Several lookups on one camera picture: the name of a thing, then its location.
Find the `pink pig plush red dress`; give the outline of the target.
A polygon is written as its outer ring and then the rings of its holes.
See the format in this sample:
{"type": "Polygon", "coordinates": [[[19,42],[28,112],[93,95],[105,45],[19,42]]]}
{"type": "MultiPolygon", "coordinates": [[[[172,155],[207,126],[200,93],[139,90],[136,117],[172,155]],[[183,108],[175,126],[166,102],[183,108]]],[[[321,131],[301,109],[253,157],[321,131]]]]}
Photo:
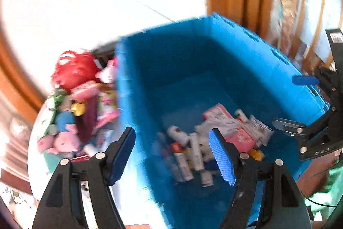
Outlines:
{"type": "Polygon", "coordinates": [[[97,72],[95,77],[105,84],[113,84],[117,76],[117,58],[110,59],[105,68],[97,72]]]}

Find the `white paper roll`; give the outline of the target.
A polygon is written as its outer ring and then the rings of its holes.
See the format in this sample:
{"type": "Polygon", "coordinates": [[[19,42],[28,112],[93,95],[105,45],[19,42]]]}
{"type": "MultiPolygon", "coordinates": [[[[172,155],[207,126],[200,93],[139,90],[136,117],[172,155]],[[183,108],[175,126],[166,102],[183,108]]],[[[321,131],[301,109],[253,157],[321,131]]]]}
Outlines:
{"type": "Polygon", "coordinates": [[[83,146],[83,152],[89,158],[92,158],[94,155],[96,155],[99,152],[99,150],[92,143],[88,143],[83,146]]]}

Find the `blue plastic crate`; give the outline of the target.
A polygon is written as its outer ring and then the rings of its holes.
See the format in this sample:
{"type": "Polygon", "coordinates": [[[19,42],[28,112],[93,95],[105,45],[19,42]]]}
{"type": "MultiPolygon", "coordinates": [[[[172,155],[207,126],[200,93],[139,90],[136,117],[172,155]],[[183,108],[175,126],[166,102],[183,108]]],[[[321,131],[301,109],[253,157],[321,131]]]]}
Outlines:
{"type": "Polygon", "coordinates": [[[298,69],[258,35],[220,15],[180,21],[122,38],[117,90],[121,121],[136,132],[130,187],[118,196],[121,217],[136,214],[152,228],[218,228],[234,188],[213,173],[205,187],[201,175],[177,182],[166,156],[169,128],[208,138],[211,114],[241,110],[263,127],[275,118],[312,124],[328,103],[313,86],[297,86],[298,69]]]}

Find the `red plush bag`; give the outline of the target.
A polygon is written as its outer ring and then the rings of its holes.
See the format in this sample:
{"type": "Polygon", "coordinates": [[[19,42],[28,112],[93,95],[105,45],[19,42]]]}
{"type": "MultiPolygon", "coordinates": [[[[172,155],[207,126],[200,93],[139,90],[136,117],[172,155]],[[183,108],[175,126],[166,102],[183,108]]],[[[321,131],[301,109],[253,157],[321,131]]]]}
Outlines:
{"type": "Polygon", "coordinates": [[[96,74],[100,71],[90,52],[76,53],[65,51],[55,65],[51,85],[57,85],[67,92],[88,81],[99,82],[96,74]]]}

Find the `yellow rubber duck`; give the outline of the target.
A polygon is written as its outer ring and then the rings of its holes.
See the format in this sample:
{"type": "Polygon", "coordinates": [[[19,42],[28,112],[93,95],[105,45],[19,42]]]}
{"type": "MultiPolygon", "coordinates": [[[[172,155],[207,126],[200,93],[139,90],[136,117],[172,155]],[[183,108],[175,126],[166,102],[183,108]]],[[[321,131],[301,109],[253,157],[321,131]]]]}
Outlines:
{"type": "Polygon", "coordinates": [[[86,112],[86,104],[85,103],[72,103],[70,110],[75,116],[77,117],[82,116],[86,112]]]}

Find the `dark maroon cloth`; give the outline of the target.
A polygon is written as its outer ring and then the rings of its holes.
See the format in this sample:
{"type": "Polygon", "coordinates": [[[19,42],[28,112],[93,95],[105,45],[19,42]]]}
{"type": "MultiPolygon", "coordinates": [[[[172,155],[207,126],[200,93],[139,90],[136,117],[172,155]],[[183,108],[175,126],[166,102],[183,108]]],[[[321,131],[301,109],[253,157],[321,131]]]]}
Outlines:
{"type": "Polygon", "coordinates": [[[97,123],[98,98],[92,97],[86,103],[86,111],[82,116],[76,117],[78,137],[82,143],[88,142],[97,123]]]}

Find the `white red eye ointment box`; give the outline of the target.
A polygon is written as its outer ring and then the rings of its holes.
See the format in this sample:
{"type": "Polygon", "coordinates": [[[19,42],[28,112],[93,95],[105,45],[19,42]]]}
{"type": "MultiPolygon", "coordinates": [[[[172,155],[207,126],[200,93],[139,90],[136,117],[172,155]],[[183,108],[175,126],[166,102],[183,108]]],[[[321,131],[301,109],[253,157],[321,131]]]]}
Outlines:
{"type": "Polygon", "coordinates": [[[201,146],[196,132],[190,134],[191,154],[195,171],[204,169],[201,146]]]}

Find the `pink pig plush blue body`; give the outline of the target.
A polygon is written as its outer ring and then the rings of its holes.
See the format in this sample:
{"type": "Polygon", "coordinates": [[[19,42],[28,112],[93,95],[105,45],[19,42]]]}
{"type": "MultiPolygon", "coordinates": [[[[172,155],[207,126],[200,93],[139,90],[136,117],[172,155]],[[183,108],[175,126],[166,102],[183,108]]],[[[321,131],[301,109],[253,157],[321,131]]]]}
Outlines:
{"type": "Polygon", "coordinates": [[[81,141],[78,137],[78,129],[74,115],[70,111],[63,111],[55,118],[55,124],[59,131],[55,137],[53,147],[58,153],[70,153],[79,150],[81,141]]]}

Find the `green-bodied pink pig plush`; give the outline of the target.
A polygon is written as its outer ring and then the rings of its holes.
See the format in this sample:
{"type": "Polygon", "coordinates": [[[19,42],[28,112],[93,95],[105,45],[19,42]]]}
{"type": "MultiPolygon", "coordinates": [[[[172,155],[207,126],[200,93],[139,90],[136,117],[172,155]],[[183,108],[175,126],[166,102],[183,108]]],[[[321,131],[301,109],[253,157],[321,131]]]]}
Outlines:
{"type": "Polygon", "coordinates": [[[62,157],[59,154],[54,154],[48,151],[48,149],[53,147],[53,142],[54,136],[49,134],[41,137],[37,141],[38,152],[43,155],[49,174],[52,174],[55,171],[57,165],[62,160],[62,157]]]}

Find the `pink white large box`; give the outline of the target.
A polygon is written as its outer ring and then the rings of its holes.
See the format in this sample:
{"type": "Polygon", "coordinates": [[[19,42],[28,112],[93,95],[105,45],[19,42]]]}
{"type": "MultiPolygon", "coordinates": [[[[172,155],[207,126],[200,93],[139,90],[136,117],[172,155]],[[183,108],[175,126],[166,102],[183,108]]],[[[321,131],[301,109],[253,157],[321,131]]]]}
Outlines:
{"type": "Polygon", "coordinates": [[[204,122],[195,129],[200,136],[209,136],[209,132],[217,128],[224,139],[235,145],[239,152],[248,153],[255,141],[243,128],[243,122],[233,118],[222,104],[217,104],[203,114],[204,122]]]}

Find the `pink printed bag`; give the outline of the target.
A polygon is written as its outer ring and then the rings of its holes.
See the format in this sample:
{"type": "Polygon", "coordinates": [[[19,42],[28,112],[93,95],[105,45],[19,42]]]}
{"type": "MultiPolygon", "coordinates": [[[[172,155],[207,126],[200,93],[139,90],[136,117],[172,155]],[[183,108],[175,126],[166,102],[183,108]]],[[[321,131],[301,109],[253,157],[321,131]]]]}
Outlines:
{"type": "Polygon", "coordinates": [[[87,103],[89,99],[98,98],[98,114],[95,129],[100,128],[119,116],[116,92],[106,84],[88,81],[71,90],[73,103],[87,103]]]}

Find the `white medicine bottle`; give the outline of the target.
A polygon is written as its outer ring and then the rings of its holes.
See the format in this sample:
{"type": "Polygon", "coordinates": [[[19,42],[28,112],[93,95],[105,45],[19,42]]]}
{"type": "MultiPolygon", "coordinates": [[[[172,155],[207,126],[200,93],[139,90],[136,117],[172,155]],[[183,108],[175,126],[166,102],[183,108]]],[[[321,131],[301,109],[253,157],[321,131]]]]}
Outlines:
{"type": "Polygon", "coordinates": [[[167,134],[171,139],[178,142],[183,147],[186,147],[190,141],[189,135],[177,126],[170,126],[167,129],[167,134]]]}

